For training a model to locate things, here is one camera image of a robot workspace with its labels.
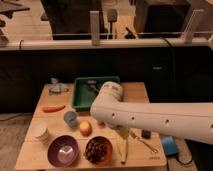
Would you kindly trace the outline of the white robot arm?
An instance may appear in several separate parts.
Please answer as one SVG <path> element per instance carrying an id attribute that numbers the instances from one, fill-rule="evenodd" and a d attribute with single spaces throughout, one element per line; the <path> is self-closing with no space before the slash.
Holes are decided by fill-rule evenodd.
<path id="1" fill-rule="evenodd" d="M 123 88 L 105 82 L 90 107 L 98 121 L 213 145 L 213 103 L 123 102 Z"/>

